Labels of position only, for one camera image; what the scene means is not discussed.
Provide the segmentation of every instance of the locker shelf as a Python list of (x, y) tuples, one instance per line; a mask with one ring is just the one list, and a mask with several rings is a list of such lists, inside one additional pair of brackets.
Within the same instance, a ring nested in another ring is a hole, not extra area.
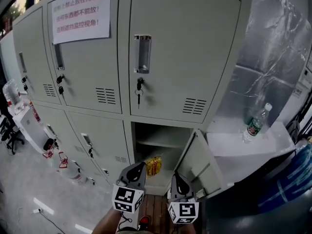
[(136, 123), (139, 144), (184, 149), (189, 137), (189, 128)]
[(182, 155), (183, 149), (169, 148), (150, 145), (136, 145), (136, 161), (146, 161), (155, 156), (161, 156), (162, 166), (160, 172), (146, 179), (146, 185), (156, 187), (167, 187), (170, 183), (174, 168)]

